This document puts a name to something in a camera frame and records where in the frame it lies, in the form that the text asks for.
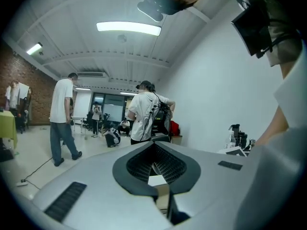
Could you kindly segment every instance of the fluorescent light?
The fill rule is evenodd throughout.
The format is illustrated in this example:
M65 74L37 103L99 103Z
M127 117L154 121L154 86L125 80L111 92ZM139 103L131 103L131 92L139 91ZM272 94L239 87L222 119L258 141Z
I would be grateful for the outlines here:
M129 93L129 92L120 92L120 93L123 95L131 95L131 96L137 95L137 93Z
M91 90L91 89L85 89L85 88L76 88L77 90Z
M40 48L42 47L42 45L40 43L35 44L32 48L30 48L27 53L29 55L33 54L34 52L38 51Z
M156 25L147 25L136 22L111 21L97 23L98 31L130 31L147 33L155 36L160 35L161 27Z

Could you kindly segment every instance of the shoe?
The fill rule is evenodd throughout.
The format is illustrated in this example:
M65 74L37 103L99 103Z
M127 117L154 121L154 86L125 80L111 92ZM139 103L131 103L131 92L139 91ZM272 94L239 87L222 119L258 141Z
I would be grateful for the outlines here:
M54 166L59 167L59 165L60 165L61 163L63 163L63 162L64 162L64 159L63 159L63 158L61 158L61 161L60 161L60 162L58 162L58 163L54 163Z
M82 152L79 151L78 155L77 156L72 156L72 160L77 160L78 158L80 158L82 156Z

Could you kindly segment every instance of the office room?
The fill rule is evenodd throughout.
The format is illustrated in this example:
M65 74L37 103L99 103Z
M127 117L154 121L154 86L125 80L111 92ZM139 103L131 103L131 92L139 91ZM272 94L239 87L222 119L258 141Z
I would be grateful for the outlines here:
M0 42L0 172L16 217L77 230L285 224L306 179L296 5L20 0Z

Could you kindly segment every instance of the bag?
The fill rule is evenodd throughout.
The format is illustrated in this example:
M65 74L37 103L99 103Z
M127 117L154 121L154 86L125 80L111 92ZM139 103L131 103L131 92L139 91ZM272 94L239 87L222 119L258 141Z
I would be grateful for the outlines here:
M171 121L170 133L171 136L179 136L180 135L179 124L175 123L174 121Z

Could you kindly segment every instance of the table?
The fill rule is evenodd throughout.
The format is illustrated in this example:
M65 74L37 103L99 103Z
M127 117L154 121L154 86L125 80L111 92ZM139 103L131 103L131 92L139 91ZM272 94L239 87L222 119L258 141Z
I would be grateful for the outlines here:
M15 117L9 111L3 111L3 113L0 113L0 138L12 139L14 148L16 148L17 131Z
M73 131L75 131L75 120L80 120L81 121L81 133L82 133L82 129L83 129L83 122L85 120L85 117L77 117L77 116L71 116L71 118L73 119Z

